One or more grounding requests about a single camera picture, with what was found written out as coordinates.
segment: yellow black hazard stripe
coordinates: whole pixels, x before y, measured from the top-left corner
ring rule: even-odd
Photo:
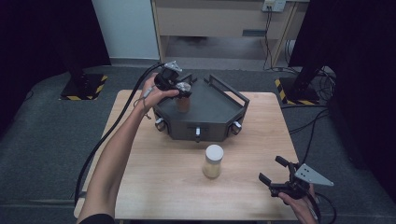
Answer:
[[[283,104],[287,105],[319,105],[319,101],[308,101],[308,100],[289,100],[286,93],[283,91],[282,85],[279,79],[275,80],[276,88],[279,91],[280,100]]]
[[[61,96],[60,100],[73,100],[73,101],[94,100],[99,96],[99,93],[102,91],[106,80],[107,80],[107,76],[102,76],[101,82],[100,82],[98,88],[96,88],[96,92],[94,95],[66,95],[66,96]]]

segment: person's arm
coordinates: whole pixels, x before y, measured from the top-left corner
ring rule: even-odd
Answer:
[[[136,104],[131,114],[121,124],[103,149],[88,186],[85,203],[81,208],[77,223],[95,214],[115,216],[120,182],[131,153],[137,129],[142,118],[148,112],[145,109],[149,110],[164,97],[178,95],[178,91],[160,91],[153,87],[154,77],[155,74],[146,81],[140,95],[140,97],[143,97],[146,90],[152,88],[152,92],[145,99],[144,104],[143,100]]]
[[[309,188],[309,193],[315,198],[314,186],[311,185]],[[297,219],[303,224],[317,224],[318,222],[312,216],[310,207],[312,207],[311,202],[305,196],[302,199],[294,200],[288,194],[280,192],[278,197],[283,200],[284,203],[290,205]]]

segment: wrist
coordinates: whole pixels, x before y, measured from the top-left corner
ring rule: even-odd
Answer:
[[[144,100],[142,99],[137,102],[137,104],[134,106],[134,109],[132,110],[132,113],[135,113],[141,119],[149,112],[149,109],[145,108],[143,101]]]

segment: triangular metal plate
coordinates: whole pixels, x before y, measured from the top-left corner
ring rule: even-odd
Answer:
[[[332,181],[330,181],[320,173],[316,172],[305,163],[300,166],[294,176],[310,184],[334,186],[334,183]]]

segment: black robotic base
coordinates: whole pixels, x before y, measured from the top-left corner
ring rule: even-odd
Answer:
[[[191,84],[190,109],[179,112],[175,99],[171,98],[159,102],[153,108],[159,131],[166,130],[175,140],[196,142],[221,142],[230,133],[241,131],[248,98],[213,75],[209,79],[192,79],[188,75],[181,80]],[[243,105],[228,93],[239,98]]]

